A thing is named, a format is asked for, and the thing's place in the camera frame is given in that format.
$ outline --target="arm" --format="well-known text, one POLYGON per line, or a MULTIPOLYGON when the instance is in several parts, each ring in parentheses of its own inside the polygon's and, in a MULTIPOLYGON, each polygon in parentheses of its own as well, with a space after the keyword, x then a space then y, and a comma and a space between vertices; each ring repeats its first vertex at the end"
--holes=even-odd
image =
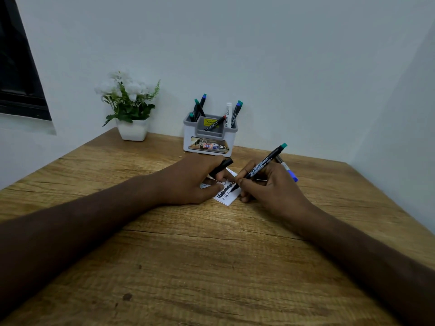
MULTIPOLYGON (((192 153, 154 174, 0 224, 0 319, 145 211, 214 197, 221 184, 199 185, 222 160, 192 153)), ((216 178, 234 180, 227 170, 216 178)))
POLYGON ((432 269, 315 207, 280 164, 265 167, 266 186, 243 179, 254 166, 251 161, 236 177, 243 202, 254 196, 371 287, 409 324, 435 325, 432 269))

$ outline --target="person's left hand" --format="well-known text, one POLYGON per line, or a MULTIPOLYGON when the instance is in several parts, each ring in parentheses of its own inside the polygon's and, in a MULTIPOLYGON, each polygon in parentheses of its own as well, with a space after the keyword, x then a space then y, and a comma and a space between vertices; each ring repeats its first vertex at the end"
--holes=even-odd
MULTIPOLYGON (((171 205, 201 203, 213 198, 224 189, 222 184, 206 179, 207 175, 223 160, 223 156, 190 153, 179 162, 148 176, 152 178, 153 185, 158 188, 160 203, 171 205), (199 185, 203 182, 211 186, 201 189, 199 185)), ((234 176, 226 169, 217 173, 216 180, 235 181, 234 176)))

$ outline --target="dark window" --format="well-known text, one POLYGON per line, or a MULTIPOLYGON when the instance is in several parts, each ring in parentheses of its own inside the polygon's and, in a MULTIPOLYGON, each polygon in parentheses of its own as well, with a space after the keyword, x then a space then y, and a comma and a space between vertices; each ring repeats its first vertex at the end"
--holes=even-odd
POLYGON ((15 0, 0 0, 0 113, 51 120, 15 0))

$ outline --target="white wall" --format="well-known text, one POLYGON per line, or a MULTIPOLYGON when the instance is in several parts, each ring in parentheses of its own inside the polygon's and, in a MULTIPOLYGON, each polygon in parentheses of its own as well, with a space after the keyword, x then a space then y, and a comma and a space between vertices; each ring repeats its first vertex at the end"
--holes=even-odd
POLYGON ((435 23, 351 164, 435 233, 435 23))
POLYGON ((17 0, 57 136, 0 130, 0 187, 104 131, 107 72, 162 79, 151 131, 193 99, 244 101, 236 144, 348 161, 435 18, 434 0, 17 0))

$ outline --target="gray and white pen holder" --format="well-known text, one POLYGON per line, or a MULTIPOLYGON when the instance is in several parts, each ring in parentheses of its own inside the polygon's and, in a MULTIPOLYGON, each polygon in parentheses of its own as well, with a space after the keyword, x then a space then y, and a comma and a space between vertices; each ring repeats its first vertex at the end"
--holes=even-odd
POLYGON ((231 156, 236 133, 239 129, 237 127, 237 120, 234 122, 234 128, 225 127, 224 121, 210 131, 204 130, 220 118, 218 115, 206 114, 205 116, 200 116, 197 122, 192 122, 190 116, 187 115, 183 121, 183 150, 212 154, 214 156, 231 156))

